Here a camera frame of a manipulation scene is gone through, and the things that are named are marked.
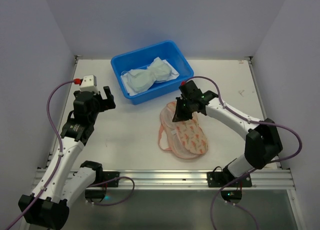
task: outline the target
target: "gray wall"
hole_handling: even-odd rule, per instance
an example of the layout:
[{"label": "gray wall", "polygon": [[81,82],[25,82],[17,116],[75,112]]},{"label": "gray wall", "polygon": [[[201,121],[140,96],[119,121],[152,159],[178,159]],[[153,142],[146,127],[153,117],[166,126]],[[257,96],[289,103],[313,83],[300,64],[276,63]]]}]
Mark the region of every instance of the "gray wall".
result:
[{"label": "gray wall", "polygon": [[252,56],[284,0],[47,0],[72,52],[112,57],[173,40],[187,57]]},{"label": "gray wall", "polygon": [[[268,116],[296,129],[303,152],[288,162],[308,229],[319,229],[320,0],[286,0],[254,56]],[[297,141],[282,132],[283,155]]]},{"label": "gray wall", "polygon": [[[46,116],[51,90],[70,80],[71,54],[45,0],[0,0],[0,229],[20,212],[54,134]],[[67,88],[52,101],[58,122]]]}]

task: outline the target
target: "black mounting base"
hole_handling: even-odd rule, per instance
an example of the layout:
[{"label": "black mounting base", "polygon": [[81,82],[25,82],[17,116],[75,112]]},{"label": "black mounting base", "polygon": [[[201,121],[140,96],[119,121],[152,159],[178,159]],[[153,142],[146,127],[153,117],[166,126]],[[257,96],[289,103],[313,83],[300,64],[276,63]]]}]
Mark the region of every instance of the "black mounting base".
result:
[{"label": "black mounting base", "polygon": [[[223,187],[226,183],[221,181],[216,181],[215,179],[221,179],[219,175],[222,175],[223,172],[207,172],[206,173],[206,180],[208,182],[208,187]],[[250,175],[246,178],[240,180],[239,182],[235,182],[234,184],[230,185],[229,187],[238,187],[239,184],[242,182],[242,187],[252,187],[251,177]]]},{"label": "black mounting base", "polygon": [[[108,181],[120,176],[120,172],[118,171],[104,171],[103,172],[103,181]],[[119,180],[115,180],[108,183],[108,187],[118,187]]]}]

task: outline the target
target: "black joint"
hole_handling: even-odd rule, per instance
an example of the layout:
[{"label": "black joint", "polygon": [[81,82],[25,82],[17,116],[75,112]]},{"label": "black joint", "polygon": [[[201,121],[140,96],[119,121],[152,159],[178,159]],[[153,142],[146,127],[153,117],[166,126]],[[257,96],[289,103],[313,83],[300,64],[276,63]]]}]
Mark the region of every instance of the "black joint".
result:
[{"label": "black joint", "polygon": [[[22,195],[18,203],[20,210],[24,211],[33,200],[33,196]],[[24,218],[27,223],[60,230],[68,216],[69,207],[64,202],[55,203],[39,198],[25,213]]]},{"label": "black joint", "polygon": [[95,171],[95,181],[93,184],[102,182],[104,180],[104,171],[102,164],[94,161],[85,161],[80,167],[88,167]]},{"label": "black joint", "polygon": [[[270,119],[264,122],[274,123]],[[245,137],[244,156],[248,163],[262,169],[283,149],[278,130],[275,126],[259,125]]]}]

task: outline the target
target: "purple cable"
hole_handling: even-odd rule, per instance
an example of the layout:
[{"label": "purple cable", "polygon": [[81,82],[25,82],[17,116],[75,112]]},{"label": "purple cable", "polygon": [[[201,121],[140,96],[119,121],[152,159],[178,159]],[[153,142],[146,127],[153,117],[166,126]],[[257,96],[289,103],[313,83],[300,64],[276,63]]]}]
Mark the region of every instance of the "purple cable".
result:
[{"label": "purple cable", "polygon": [[[214,203],[216,201],[216,198],[218,197],[219,193],[222,192],[223,189],[225,189],[226,187],[236,183],[237,181],[241,180],[242,178],[244,177],[247,177],[249,176],[251,173],[253,173],[256,169],[252,169],[250,171],[248,171],[247,173],[243,174],[242,176],[232,180],[231,182],[227,183],[226,185],[224,185],[223,187],[221,187],[218,192],[214,195],[213,199],[212,199],[212,202],[211,202],[211,206],[210,206],[210,219],[211,219],[211,223],[212,223],[212,226],[215,230],[217,230],[217,226],[215,224],[215,221],[214,221],[214,216],[213,216],[213,209],[214,209]],[[243,206],[240,206],[238,204],[235,204],[236,207],[242,209],[243,211],[247,212],[254,220],[254,223],[255,223],[255,226],[256,228],[259,230],[260,229],[260,226],[259,226],[259,223],[258,223],[258,220],[256,219],[256,217],[251,213],[249,212],[247,209],[245,209]]]},{"label": "purple cable", "polygon": [[111,180],[108,180],[108,181],[104,181],[104,182],[100,182],[100,183],[96,183],[96,184],[92,184],[90,185],[89,187],[93,187],[93,186],[100,186],[100,185],[104,185],[104,184],[107,184],[109,182],[112,182],[112,181],[116,181],[116,180],[119,180],[119,179],[128,179],[130,181],[132,181],[132,184],[133,184],[133,187],[132,187],[132,190],[130,191],[129,195],[126,196],[124,199],[120,200],[120,201],[117,201],[117,202],[114,202],[114,203],[99,203],[99,202],[93,202],[94,205],[98,205],[98,206],[113,206],[113,205],[117,205],[117,204],[120,204],[120,203],[123,203],[124,201],[128,200],[132,194],[133,194],[133,191],[135,189],[135,182],[132,178],[128,177],[128,176],[120,176],[120,177],[116,177],[116,178],[113,178]]},{"label": "purple cable", "polygon": [[[64,82],[64,83],[58,85],[58,86],[51,92],[51,94],[49,95],[48,101],[47,101],[47,103],[46,103],[46,114],[47,114],[47,116],[48,116],[50,125],[51,125],[54,133],[56,134],[56,136],[57,136],[57,138],[58,138],[59,145],[60,145],[60,152],[63,151],[63,145],[62,145],[62,140],[61,140],[61,137],[60,137],[60,135],[59,135],[59,132],[57,131],[57,129],[56,129],[56,127],[55,127],[55,124],[54,124],[54,122],[52,121],[51,116],[50,116],[50,101],[51,101],[51,98],[52,98],[52,96],[54,95],[54,93],[57,91],[57,89],[59,89],[61,86],[64,86],[64,85],[66,85],[66,84],[73,83],[73,82],[75,82],[75,81],[67,81],[67,82]],[[55,173],[56,173],[56,171],[57,171],[57,169],[58,169],[58,167],[59,167],[60,162],[61,162],[61,156],[58,156],[58,160],[57,160],[56,165],[55,165],[55,167],[54,167],[54,169],[53,169],[53,172],[51,173],[51,175],[50,175],[50,177],[48,178],[48,180],[44,183],[44,187],[47,187],[47,186],[49,185],[50,181],[51,181],[52,178],[54,177],[54,175],[55,175]],[[20,215],[17,216],[16,219],[13,220],[13,221],[9,224],[9,226],[7,226],[7,227],[5,228],[5,230],[9,230],[11,227],[13,227],[13,225],[15,225],[15,224],[20,220],[20,218],[23,217],[23,216],[25,215],[25,213],[26,213],[26,212],[33,206],[33,204],[39,199],[39,197],[42,195],[43,192],[44,192],[44,190],[41,190],[41,191],[37,194],[37,196],[35,196],[35,198],[32,200],[32,202],[25,208],[25,210],[24,210],[22,213],[20,213]]]},{"label": "purple cable", "polygon": [[[236,117],[240,118],[241,120],[243,120],[243,121],[248,121],[247,118],[241,116],[240,114],[238,114],[237,112],[235,112],[234,110],[232,110],[231,108],[229,108],[228,106],[226,106],[226,105],[224,104],[224,102],[223,102],[223,100],[222,100],[222,97],[221,97],[220,89],[219,89],[218,85],[216,84],[216,82],[214,82],[212,79],[210,79],[210,78],[208,78],[208,77],[204,77],[204,76],[194,76],[194,77],[189,78],[187,81],[189,81],[189,80],[191,80],[191,79],[193,79],[193,78],[206,79],[206,80],[210,81],[211,83],[213,83],[214,86],[215,86],[215,88],[216,88],[216,90],[217,90],[218,98],[219,98],[219,101],[220,101],[221,105],[223,105],[229,112],[231,112],[232,114],[234,114]],[[271,162],[269,162],[269,163],[280,162],[280,161],[284,161],[284,160],[291,159],[291,158],[297,156],[297,155],[301,152],[301,150],[302,150],[302,145],[303,145],[303,144],[302,144],[302,140],[301,140],[300,136],[299,136],[294,130],[290,129],[289,127],[286,127],[286,126],[283,126],[283,125],[280,125],[280,124],[276,124],[276,123],[269,123],[269,122],[262,122],[262,121],[250,121],[250,123],[260,124],[260,125],[268,125],[268,126],[275,126],[275,127],[279,127],[279,128],[285,129],[285,130],[291,132],[293,135],[295,135],[295,137],[296,137],[297,140],[298,140],[299,147],[298,147],[298,150],[297,150],[294,154],[289,155],[289,156],[286,156],[286,157],[283,157],[283,158],[279,158],[279,159],[277,159],[277,160],[273,160],[273,161],[271,161]],[[212,225],[213,225],[213,227],[214,227],[215,230],[217,230],[217,227],[216,227],[216,224],[215,224],[215,222],[214,222],[214,217],[213,217],[212,211],[213,211],[214,203],[215,203],[215,200],[216,200],[217,196],[219,195],[219,193],[220,193],[224,188],[226,188],[226,187],[234,184],[235,182],[241,180],[242,178],[250,175],[250,174],[253,173],[255,170],[256,170],[256,169],[254,168],[254,169],[248,171],[247,173],[243,174],[242,176],[240,176],[240,177],[234,179],[233,181],[229,182],[228,184],[226,184],[225,186],[223,186],[222,188],[220,188],[219,191],[214,195],[214,197],[213,197],[213,199],[212,199],[212,202],[211,202],[211,206],[210,206],[210,218],[211,218],[211,223],[212,223]],[[254,219],[256,228],[257,228],[257,229],[260,229],[257,219],[255,218],[255,216],[254,216],[251,212],[249,212],[247,209],[245,209],[244,207],[239,206],[239,205],[237,205],[237,204],[236,204],[235,206],[237,206],[237,207],[239,207],[240,209],[246,211],[246,212]]]}]

